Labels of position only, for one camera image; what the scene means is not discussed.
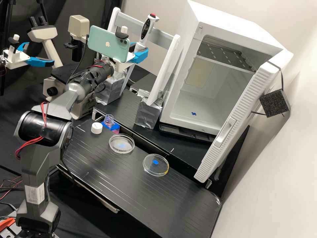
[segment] red wire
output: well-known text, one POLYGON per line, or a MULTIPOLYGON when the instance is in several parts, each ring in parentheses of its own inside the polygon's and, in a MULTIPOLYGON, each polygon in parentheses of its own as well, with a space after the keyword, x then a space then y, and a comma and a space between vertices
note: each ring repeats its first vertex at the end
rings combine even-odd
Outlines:
POLYGON ((20 177, 22 177, 22 176, 19 176, 19 177, 16 177, 16 178, 12 179, 12 180, 7 180, 7 181, 14 181, 14 180, 16 180, 17 178, 20 178, 20 177))
POLYGON ((106 61, 104 61, 104 60, 102 60, 102 59, 97 59, 97 60, 95 60, 95 62, 94 62, 94 64, 96 63, 96 62, 103 62, 103 63, 107 63, 106 61))
POLYGON ((91 68, 91 67, 103 68, 103 66, 101 66, 101 65, 96 65, 96 64, 93 64, 92 66, 88 66, 87 68, 91 68))
MULTIPOLYGON (((12 188, 15 188, 16 186, 18 186, 21 182, 23 182, 23 180, 20 180, 19 182, 17 182, 17 184, 15 184, 12 188)), ((0 200, 4 199, 4 197, 11 191, 11 189, 9 191, 7 191, 1 198, 0 200)))
MULTIPOLYGON (((41 103, 41 111, 42 111, 42 117, 43 117, 43 121, 44 121, 44 127, 47 126, 46 121, 47 121, 47 111, 48 111, 48 108, 49 108, 49 103, 48 103, 48 102, 42 102, 42 103, 41 103), (47 104, 47 106, 46 106, 46 112, 44 112, 44 105, 45 105, 45 104, 47 104)), ((24 147, 26 147, 27 145, 31 145, 31 144, 37 143, 37 142, 41 141, 42 139, 43 139, 43 137, 42 137, 42 136, 39 136, 39 137, 37 137, 37 138, 35 138, 35 139, 32 139, 32 140, 29 140, 29 141, 25 142, 19 149, 17 149, 17 150, 15 151, 15 156, 16 156, 16 158, 17 158, 18 160, 21 159, 21 158, 19 157, 19 153, 20 153, 20 151, 21 151, 24 147)))

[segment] robotic arm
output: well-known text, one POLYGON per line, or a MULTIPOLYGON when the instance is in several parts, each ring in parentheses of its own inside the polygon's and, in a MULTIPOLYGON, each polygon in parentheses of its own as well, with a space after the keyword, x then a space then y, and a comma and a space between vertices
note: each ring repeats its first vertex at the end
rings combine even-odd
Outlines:
POLYGON ((25 200, 17 211, 16 224, 22 231, 16 238, 54 238, 60 210, 50 201, 48 172, 62 159, 73 134, 70 110, 109 76, 114 68, 109 61, 99 61, 101 67, 91 67, 83 75, 75 77, 65 86, 64 93, 46 104, 34 106, 25 112, 16 127, 14 136, 30 141, 43 139, 24 147, 20 152, 22 179, 25 184, 25 200), (46 123, 42 113, 46 111, 46 123))

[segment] white bottle cap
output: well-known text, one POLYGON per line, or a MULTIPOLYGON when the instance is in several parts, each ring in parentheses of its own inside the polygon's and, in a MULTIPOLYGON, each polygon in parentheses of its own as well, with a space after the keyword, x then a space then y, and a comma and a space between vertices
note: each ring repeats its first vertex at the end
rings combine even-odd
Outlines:
POLYGON ((19 39, 20 39, 20 36, 19 36, 18 34, 14 34, 13 39, 19 40, 19 39))
POLYGON ((94 134, 100 134, 102 132, 103 125, 99 122, 94 122, 91 125, 91 132, 94 134))
POLYGON ((121 33, 126 34, 128 32, 128 28, 126 26, 121 27, 121 33))

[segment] microscope focus knob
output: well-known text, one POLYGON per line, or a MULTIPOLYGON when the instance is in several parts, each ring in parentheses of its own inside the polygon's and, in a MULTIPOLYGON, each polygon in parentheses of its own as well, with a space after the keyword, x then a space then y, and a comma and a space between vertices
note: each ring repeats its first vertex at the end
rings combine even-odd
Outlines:
POLYGON ((58 94, 58 90, 56 87, 50 87, 46 90, 47 94, 52 97, 58 94))

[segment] metal stand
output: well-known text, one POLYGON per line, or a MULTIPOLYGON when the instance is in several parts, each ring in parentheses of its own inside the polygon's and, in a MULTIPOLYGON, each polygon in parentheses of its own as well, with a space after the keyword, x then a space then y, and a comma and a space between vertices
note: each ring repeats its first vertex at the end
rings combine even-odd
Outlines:
MULTIPOLYGON (((9 36, 9 29, 10 29, 10 22, 12 16, 12 6, 16 4, 16 0, 3 0, 3 8, 1 11, 1 18, 0 18, 0 50, 4 47, 9 46, 7 42, 9 36)), ((4 94, 4 85, 6 81, 6 76, 1 76, 1 85, 0 85, 0 96, 4 94)))

